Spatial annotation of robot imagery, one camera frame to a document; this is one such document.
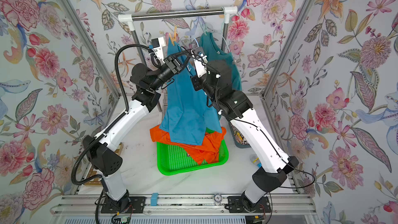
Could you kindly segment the mint green clothespin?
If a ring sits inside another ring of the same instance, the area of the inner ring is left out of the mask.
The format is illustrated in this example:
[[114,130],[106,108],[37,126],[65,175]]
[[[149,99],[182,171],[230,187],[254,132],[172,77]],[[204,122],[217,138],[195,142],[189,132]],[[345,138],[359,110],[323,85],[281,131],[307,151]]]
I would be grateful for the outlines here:
[[207,26],[205,26],[205,27],[203,28],[203,32],[204,32],[205,35],[208,35],[208,28],[207,28]]

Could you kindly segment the teal embroidered t-shirt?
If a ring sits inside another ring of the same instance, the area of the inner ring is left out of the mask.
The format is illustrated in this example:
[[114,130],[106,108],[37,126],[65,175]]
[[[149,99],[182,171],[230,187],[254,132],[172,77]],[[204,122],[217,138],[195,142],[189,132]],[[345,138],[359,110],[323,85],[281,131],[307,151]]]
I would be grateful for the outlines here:
[[232,70],[232,88],[235,90],[242,91],[241,78],[237,66],[233,63],[232,54],[225,53],[216,44],[212,33],[202,34],[200,46],[203,48],[204,53],[207,55],[208,61],[225,60],[227,65]]

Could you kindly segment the beige yellow clothespin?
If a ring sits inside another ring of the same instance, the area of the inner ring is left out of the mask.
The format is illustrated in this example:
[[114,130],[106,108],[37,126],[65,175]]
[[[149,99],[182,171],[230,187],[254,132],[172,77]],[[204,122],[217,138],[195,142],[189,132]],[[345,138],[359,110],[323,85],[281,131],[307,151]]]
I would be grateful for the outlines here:
[[174,26],[174,31],[173,31],[173,33],[170,34],[169,39],[170,39],[171,44],[173,46],[175,46],[177,43],[177,27],[176,26]]

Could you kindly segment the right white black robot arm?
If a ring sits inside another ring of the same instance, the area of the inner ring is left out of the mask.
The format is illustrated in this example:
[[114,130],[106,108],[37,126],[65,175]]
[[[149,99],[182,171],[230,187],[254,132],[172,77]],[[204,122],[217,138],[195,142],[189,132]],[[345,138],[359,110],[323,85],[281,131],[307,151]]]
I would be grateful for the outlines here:
[[242,91],[232,88],[232,70],[224,60],[208,63],[196,58],[196,75],[191,78],[196,91],[207,96],[207,107],[216,109],[235,126],[260,160],[261,167],[241,196],[240,205],[253,211],[260,199],[282,186],[299,165],[297,157],[285,153],[260,121],[252,102]]

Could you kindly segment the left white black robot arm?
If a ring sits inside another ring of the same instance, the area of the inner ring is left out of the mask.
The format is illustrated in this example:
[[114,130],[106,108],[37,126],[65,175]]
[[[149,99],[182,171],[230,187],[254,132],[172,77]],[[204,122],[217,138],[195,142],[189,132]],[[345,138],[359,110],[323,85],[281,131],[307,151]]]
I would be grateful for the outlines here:
[[[156,65],[156,70],[151,70],[144,63],[135,65],[130,81],[136,85],[137,90],[132,99],[128,100],[124,88],[120,88],[125,110],[105,129],[95,136],[88,135],[83,140],[84,150],[72,168],[71,181],[74,185],[83,185],[98,178],[106,199],[114,210],[122,212],[130,207],[129,192],[120,172],[123,159],[115,150],[130,130],[157,106],[160,99],[158,90],[187,67],[189,59],[179,60],[181,56],[187,57],[189,52],[182,51],[167,56],[163,63]],[[99,174],[78,180],[77,170],[84,157],[88,158]]]

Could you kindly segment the blue garment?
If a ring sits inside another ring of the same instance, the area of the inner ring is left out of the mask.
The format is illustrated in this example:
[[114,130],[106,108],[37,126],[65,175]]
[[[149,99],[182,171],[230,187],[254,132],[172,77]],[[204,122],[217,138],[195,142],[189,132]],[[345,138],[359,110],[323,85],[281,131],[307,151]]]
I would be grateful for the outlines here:
[[194,90],[191,77],[195,75],[195,68],[188,64],[166,88],[167,110],[160,129],[173,143],[202,145],[208,130],[222,132],[216,109],[207,106],[207,95]]

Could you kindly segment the orange garment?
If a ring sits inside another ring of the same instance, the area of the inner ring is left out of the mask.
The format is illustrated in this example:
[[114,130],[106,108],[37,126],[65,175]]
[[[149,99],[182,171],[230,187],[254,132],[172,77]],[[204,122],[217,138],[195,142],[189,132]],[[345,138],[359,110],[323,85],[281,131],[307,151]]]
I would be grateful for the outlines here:
[[202,145],[187,145],[172,142],[170,134],[161,130],[159,125],[150,129],[150,136],[153,142],[172,148],[182,148],[198,165],[201,165],[203,161],[206,161],[208,164],[219,161],[219,150],[226,133],[227,130],[224,127],[221,128],[221,132],[207,129]]

